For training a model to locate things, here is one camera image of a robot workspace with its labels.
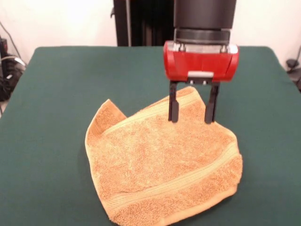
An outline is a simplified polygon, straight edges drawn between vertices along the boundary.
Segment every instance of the terry cloth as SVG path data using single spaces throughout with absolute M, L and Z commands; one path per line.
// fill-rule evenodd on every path
M 193 87 L 177 91 L 177 123 L 169 98 L 126 117 L 110 100 L 86 133 L 98 197 L 121 226 L 166 226 L 201 213 L 237 191 L 242 156 L 236 136 L 205 124 L 205 104 Z

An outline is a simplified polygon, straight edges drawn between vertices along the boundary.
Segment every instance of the metal screw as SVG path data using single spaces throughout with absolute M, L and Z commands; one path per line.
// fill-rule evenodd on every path
M 227 52 L 227 48 L 226 48 L 226 46 L 222 46 L 221 53 L 225 53 L 225 52 Z
M 180 44 L 179 51 L 186 51 L 186 46 L 183 43 Z

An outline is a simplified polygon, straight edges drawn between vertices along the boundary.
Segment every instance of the black cable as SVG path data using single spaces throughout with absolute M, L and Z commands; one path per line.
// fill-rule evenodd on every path
M 5 29 L 5 27 L 3 26 L 3 24 L 1 23 L 1 21 L 0 21 L 0 26 L 1 26 L 1 27 L 3 28 L 3 30 L 8 34 L 8 36 L 9 36 L 9 38 L 10 38 L 10 40 L 11 40 L 13 46 L 14 46 L 14 48 L 16 49 L 16 52 L 17 52 L 17 54 L 18 54 L 18 57 L 21 58 L 21 55 L 20 55 L 20 53 L 19 53 L 19 51 L 18 51 L 18 49 L 17 49 L 17 47 L 16 47 L 16 45 L 15 45 L 15 43 L 14 43 L 14 41 L 13 41 L 13 38 L 11 37 L 10 33 Z
M 21 64 L 21 65 L 25 66 L 25 68 L 27 67 L 27 63 L 25 63 L 21 58 L 19 58 L 17 56 L 14 56 L 14 55 L 11 55 L 11 54 L 8 54 L 8 56 L 5 56 L 5 57 L 1 58 L 1 61 L 10 60 L 10 59 L 18 62 L 18 64 Z
M 300 57 L 300 53 L 301 53 L 301 46 L 299 47 L 299 52 L 298 52 L 298 55 L 297 55 L 297 58 L 296 58 L 296 62 L 295 62 L 295 65 L 293 66 L 294 68 L 297 66 L 298 59 Z

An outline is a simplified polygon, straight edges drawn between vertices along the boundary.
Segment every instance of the green table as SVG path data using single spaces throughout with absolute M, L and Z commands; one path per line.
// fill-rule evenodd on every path
M 197 89 L 207 101 L 210 88 Z M 38 48 L 0 119 L 0 224 L 112 225 L 90 176 L 87 127 L 108 98 L 130 116 L 167 95 L 160 47 Z M 238 137 L 238 192 L 176 225 L 300 225 L 300 118 L 301 95 L 274 53 L 242 47 L 216 115 Z

